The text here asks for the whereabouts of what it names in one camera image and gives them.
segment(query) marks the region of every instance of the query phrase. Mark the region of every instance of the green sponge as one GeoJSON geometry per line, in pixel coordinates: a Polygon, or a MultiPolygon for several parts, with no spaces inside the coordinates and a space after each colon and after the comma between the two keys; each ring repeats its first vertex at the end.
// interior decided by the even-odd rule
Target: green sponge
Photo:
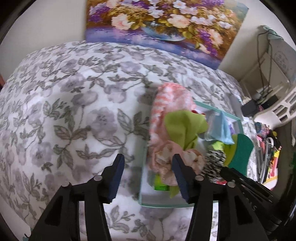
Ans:
{"type": "Polygon", "coordinates": [[[224,165],[246,175],[249,157],[254,147],[253,142],[244,134],[232,135],[232,139],[234,144],[224,147],[226,154],[224,165]]]}

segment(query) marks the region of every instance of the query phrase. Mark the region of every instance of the floral painting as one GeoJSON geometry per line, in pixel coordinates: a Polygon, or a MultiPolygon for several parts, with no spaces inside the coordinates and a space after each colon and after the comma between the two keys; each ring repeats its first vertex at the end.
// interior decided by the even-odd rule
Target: floral painting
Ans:
{"type": "Polygon", "coordinates": [[[247,11],[234,0],[88,0],[86,40],[153,47],[217,69],[247,11]]]}

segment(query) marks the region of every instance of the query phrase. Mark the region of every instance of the teal-edged box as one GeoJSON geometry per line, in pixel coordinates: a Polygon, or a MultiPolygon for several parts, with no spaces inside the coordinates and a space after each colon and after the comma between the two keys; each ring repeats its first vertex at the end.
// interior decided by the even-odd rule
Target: teal-edged box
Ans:
{"type": "MultiPolygon", "coordinates": [[[[197,108],[196,111],[199,113],[205,113],[208,118],[212,113],[220,114],[221,110],[206,105],[199,101],[195,101],[197,108]]],[[[224,112],[229,124],[232,126],[236,134],[243,134],[242,123],[240,119],[234,115],[224,112]]],[[[199,136],[196,149],[202,154],[206,153],[206,146],[210,142],[205,141],[202,135],[199,136]]],[[[182,198],[181,193],[178,193],[173,198],[170,198],[169,191],[158,191],[154,190],[155,173],[149,170],[147,163],[150,161],[147,155],[147,145],[144,149],[141,188],[139,195],[139,204],[145,207],[161,207],[161,208],[177,208],[177,207],[192,207],[193,204],[187,204],[182,198]]]]}

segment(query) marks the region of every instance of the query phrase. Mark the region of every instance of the floral bedsheet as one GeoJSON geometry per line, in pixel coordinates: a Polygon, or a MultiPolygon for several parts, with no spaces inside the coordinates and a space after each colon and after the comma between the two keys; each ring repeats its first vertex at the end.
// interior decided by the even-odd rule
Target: floral bedsheet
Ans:
{"type": "MultiPolygon", "coordinates": [[[[242,93],[220,70],[148,47],[70,42],[29,54],[0,92],[1,196],[34,227],[63,182],[86,182],[123,153],[117,197],[104,206],[112,239],[184,240],[192,208],[137,203],[149,113],[163,82],[179,83],[194,99],[232,114],[227,94],[242,93]]],[[[244,131],[255,140],[251,121],[244,131]]],[[[254,152],[247,174],[257,178],[254,152]]],[[[211,240],[217,225],[214,205],[211,240]]],[[[86,233],[83,203],[80,229],[86,233]]]]}

